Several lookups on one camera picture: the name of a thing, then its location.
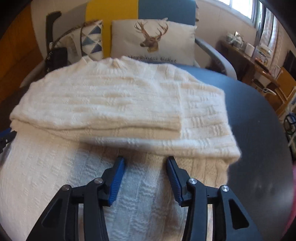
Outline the cream knitted sweater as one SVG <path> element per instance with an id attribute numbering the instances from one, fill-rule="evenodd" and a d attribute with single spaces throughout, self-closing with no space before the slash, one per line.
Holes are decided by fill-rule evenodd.
<path id="1" fill-rule="evenodd" d="M 219 187 L 241 151 L 224 91 L 171 64 L 88 57 L 30 85 L 10 114 L 15 139 L 1 156 L 1 225 L 26 240 L 64 184 L 85 185 L 118 156 L 126 171 L 105 210 L 111 240 L 181 240 L 165 169 L 174 156 L 205 185 Z"/>

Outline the wooden folding chair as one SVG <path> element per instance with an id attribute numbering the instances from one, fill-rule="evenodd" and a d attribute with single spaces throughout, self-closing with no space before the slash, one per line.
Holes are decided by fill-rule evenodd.
<path id="1" fill-rule="evenodd" d="M 295 80 L 285 68 L 281 67 L 277 83 L 278 87 L 274 90 L 276 95 L 267 94 L 265 98 L 276 112 L 276 115 L 280 117 L 295 96 Z"/>

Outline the black handbag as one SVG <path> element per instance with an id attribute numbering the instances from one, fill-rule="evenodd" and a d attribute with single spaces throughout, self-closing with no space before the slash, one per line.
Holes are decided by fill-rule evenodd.
<path id="1" fill-rule="evenodd" d="M 45 59 L 45 68 L 47 73 L 50 73 L 59 68 L 63 68 L 67 65 L 68 52 L 67 48 L 65 47 L 52 49 Z"/>

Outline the blue toy ride-on car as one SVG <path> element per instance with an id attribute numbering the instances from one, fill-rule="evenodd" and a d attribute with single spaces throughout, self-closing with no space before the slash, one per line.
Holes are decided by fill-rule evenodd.
<path id="1" fill-rule="evenodd" d="M 285 129 L 285 132 L 292 136 L 295 133 L 295 124 L 296 124 L 296 119 L 295 119 L 295 113 L 289 113 L 283 122 L 283 126 Z"/>

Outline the triangle pattern cushion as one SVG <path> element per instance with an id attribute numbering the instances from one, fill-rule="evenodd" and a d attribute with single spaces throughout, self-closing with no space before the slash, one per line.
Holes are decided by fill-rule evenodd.
<path id="1" fill-rule="evenodd" d="M 68 64 L 74 64 L 84 56 L 100 61 L 103 59 L 102 29 L 102 20 L 84 22 L 63 33 L 50 48 L 66 48 Z"/>

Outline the wooden side table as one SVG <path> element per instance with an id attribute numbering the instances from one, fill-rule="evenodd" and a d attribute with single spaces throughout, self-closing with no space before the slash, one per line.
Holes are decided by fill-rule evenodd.
<path id="1" fill-rule="evenodd" d="M 216 48 L 232 64 L 239 81 L 252 85 L 254 79 L 259 80 L 259 77 L 263 76 L 269 81 L 267 85 L 271 90 L 280 87 L 268 71 L 265 71 L 251 57 L 226 41 L 220 40 Z"/>

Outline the blue yellow grey sofa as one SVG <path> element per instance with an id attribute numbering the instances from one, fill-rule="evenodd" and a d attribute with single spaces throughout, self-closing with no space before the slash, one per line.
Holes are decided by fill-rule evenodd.
<path id="1" fill-rule="evenodd" d="M 196 65 L 195 46 L 200 46 L 228 77 L 233 66 L 217 50 L 195 36 L 195 1 L 91 1 L 62 13 L 46 16 L 45 31 L 35 32 L 44 52 L 23 80 L 30 84 L 43 70 L 52 71 L 78 62 L 130 57 L 148 63 Z"/>

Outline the black television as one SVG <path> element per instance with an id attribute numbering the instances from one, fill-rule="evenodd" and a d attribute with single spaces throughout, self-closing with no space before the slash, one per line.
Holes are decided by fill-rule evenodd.
<path id="1" fill-rule="evenodd" d="M 290 50 L 285 58 L 283 68 L 291 75 L 295 76 L 296 72 L 296 58 L 293 52 Z"/>

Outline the white mug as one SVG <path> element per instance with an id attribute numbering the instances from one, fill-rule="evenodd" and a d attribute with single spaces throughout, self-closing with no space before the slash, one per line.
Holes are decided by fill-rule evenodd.
<path id="1" fill-rule="evenodd" d="M 253 45 L 247 43 L 244 52 L 247 56 L 252 57 L 252 55 L 254 53 L 254 49 L 255 49 L 255 47 Z"/>

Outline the deer print cushion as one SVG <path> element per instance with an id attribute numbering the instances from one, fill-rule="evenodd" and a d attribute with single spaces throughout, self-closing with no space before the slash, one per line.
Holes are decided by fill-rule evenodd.
<path id="1" fill-rule="evenodd" d="M 112 58 L 193 66 L 196 26 L 168 20 L 116 20 L 112 22 Z"/>

